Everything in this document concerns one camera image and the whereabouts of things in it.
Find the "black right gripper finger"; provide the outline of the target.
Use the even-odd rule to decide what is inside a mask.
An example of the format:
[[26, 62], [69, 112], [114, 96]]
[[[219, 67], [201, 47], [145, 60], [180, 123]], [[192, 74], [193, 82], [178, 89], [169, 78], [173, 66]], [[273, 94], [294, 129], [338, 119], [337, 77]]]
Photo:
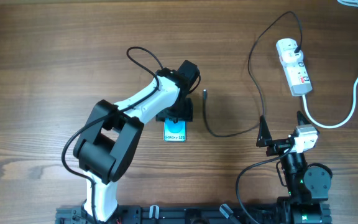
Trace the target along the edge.
[[304, 114], [301, 111], [296, 112], [296, 117], [299, 126], [310, 124], [309, 120], [304, 116]]
[[257, 136], [257, 147], [267, 147], [273, 144], [273, 139], [269, 131], [265, 116], [262, 115], [259, 121], [259, 133]]

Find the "blue screen Galaxy smartphone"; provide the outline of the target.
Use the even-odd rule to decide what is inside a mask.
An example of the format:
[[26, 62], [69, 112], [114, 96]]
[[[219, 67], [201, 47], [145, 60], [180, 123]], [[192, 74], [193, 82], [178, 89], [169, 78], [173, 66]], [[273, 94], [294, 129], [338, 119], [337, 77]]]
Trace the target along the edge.
[[186, 121], [178, 121], [174, 123], [170, 119], [164, 122], [163, 139], [172, 142], [186, 141]]

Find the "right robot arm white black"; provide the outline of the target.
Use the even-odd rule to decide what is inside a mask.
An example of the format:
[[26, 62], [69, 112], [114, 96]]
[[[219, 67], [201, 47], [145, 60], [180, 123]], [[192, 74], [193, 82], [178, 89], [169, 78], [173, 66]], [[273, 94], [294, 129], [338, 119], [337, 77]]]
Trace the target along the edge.
[[298, 125], [284, 139], [274, 140], [264, 116], [260, 117], [257, 147], [266, 147], [267, 156], [278, 156], [276, 170], [288, 196], [275, 203], [275, 223], [332, 223], [328, 200], [332, 170], [321, 163], [307, 163], [305, 152], [315, 147], [319, 131], [297, 112]]

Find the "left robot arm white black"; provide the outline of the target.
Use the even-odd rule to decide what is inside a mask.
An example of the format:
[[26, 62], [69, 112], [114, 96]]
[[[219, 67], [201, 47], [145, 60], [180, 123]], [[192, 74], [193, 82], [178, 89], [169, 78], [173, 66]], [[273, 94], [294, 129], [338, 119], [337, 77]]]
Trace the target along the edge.
[[174, 124], [193, 119], [188, 94], [200, 80], [197, 65], [185, 60], [178, 70], [162, 68], [132, 97], [95, 104], [85, 126], [75, 135], [73, 155], [87, 181], [82, 217], [90, 223], [107, 223], [118, 209], [118, 180], [128, 170], [144, 126], [152, 119]]

